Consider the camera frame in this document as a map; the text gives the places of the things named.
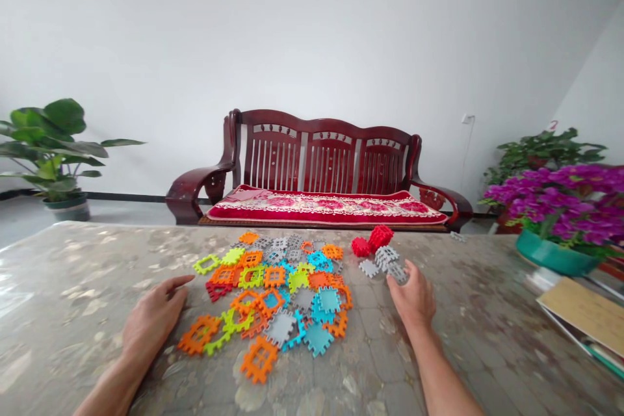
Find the plant pot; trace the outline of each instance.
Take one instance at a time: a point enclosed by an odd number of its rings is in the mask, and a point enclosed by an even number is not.
[[[57,221],[89,221],[91,213],[86,194],[81,193],[75,198],[64,201],[48,201],[44,199],[45,208],[54,214]]]
[[[566,276],[582,276],[598,266],[600,260],[585,253],[562,248],[524,229],[516,243],[518,252],[527,260]]]

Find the table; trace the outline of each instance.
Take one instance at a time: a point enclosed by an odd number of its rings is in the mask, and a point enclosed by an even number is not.
[[[118,357],[129,310],[146,290],[222,253],[243,230],[130,227],[63,222],[0,252],[0,413],[67,415]],[[297,232],[348,250],[361,233]],[[531,267],[515,236],[397,233],[392,245],[434,282],[434,326],[462,380],[492,415],[618,414],[621,384],[555,330],[523,286]],[[205,278],[190,283],[180,323],[142,384],[133,415],[426,414],[419,371],[385,279],[369,279],[353,255],[344,278],[355,307],[346,338],[325,356],[280,354],[266,385],[238,369],[248,341],[235,337],[215,357],[176,349],[212,304]]]

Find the red block structure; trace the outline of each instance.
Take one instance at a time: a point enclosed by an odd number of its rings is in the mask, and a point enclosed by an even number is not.
[[[392,239],[394,233],[389,227],[380,224],[375,226],[372,233],[370,233],[369,246],[372,253],[376,253],[379,247],[387,246]]]
[[[371,254],[371,246],[369,246],[369,242],[363,237],[356,237],[351,242],[351,250],[356,255],[356,257],[368,257]]]

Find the floor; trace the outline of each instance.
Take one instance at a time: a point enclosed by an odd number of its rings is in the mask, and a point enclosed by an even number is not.
[[[137,201],[89,200],[91,221],[134,226],[171,226],[173,215],[164,203]],[[55,223],[38,198],[20,196],[0,201],[0,248],[38,233]],[[472,220],[463,234],[487,234],[492,220]]]

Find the wooden sofa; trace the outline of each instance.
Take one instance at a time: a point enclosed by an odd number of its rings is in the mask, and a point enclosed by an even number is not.
[[[301,120],[276,110],[235,109],[224,120],[224,152],[215,166],[193,169],[172,184],[166,203],[176,224],[262,226],[262,221],[217,222],[198,204],[202,188],[215,205],[224,198],[226,174],[233,187],[242,183],[268,190],[301,190],[311,194],[386,195],[414,186],[420,202],[440,210],[448,200],[452,214],[443,224],[395,226],[395,230],[456,231],[473,211],[460,194],[420,180],[419,135],[391,127],[359,128],[342,120]],[[241,161],[241,150],[245,150]],[[281,227],[326,228],[313,222]],[[371,226],[339,226],[363,228]]]

